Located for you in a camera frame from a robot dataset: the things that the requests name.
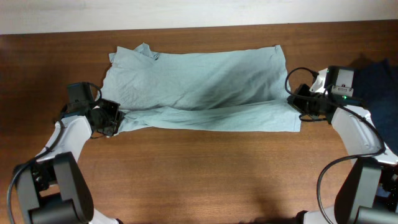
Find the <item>cloth fold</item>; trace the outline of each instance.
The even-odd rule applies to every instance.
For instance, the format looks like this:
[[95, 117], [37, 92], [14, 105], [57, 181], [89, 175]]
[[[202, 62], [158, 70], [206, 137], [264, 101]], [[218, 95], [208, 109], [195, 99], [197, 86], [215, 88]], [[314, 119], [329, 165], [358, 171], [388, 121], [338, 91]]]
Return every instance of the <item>cloth fold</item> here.
[[146, 127], [210, 131], [300, 131], [287, 104], [279, 45], [210, 54], [118, 47], [101, 89], [126, 113], [119, 132]]

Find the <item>dark blue cloth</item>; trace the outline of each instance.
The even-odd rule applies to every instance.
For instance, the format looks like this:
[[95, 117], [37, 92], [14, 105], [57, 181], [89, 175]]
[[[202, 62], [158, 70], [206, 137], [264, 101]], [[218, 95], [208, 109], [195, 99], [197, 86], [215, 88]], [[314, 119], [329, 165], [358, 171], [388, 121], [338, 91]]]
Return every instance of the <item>dark blue cloth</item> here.
[[398, 155], [398, 67], [388, 60], [374, 63], [359, 71], [353, 88], [353, 96], [366, 102], [374, 126]]

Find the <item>light blue cloth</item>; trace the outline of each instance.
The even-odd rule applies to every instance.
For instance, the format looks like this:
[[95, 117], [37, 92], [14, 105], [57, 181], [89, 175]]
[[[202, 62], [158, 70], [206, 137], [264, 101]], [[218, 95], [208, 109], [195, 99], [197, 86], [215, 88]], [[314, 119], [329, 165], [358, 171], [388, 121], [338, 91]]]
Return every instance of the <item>light blue cloth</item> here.
[[211, 54], [164, 54], [147, 44], [109, 55], [103, 98], [126, 113], [119, 132], [146, 127], [300, 131], [287, 104], [279, 45]]

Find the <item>white wall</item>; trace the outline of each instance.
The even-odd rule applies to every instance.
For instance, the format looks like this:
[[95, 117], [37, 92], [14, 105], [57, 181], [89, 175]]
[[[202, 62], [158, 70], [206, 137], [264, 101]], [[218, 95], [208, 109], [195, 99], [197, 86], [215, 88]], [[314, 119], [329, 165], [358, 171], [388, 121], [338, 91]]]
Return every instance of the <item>white wall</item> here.
[[398, 0], [0, 0], [0, 34], [398, 19]]

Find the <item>wooden table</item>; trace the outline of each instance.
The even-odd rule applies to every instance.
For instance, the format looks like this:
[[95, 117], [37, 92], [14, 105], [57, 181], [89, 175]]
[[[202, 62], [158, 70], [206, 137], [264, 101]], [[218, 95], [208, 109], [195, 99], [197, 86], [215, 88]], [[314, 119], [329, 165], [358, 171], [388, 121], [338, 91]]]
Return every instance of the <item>wooden table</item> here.
[[[66, 85], [101, 85], [116, 46], [145, 42], [157, 52], [182, 54], [280, 44], [287, 70], [321, 70], [360, 55], [397, 63], [397, 38], [397, 21], [2, 35], [0, 223], [7, 223], [11, 171], [49, 139], [68, 100]], [[298, 72], [292, 88], [311, 79]], [[95, 207], [125, 223], [237, 223], [316, 210], [319, 172], [345, 155], [330, 125], [303, 123], [299, 133], [147, 128], [88, 141], [78, 163]], [[344, 162], [325, 176], [325, 206], [333, 204], [350, 167]], [[15, 192], [12, 202], [21, 223]]]

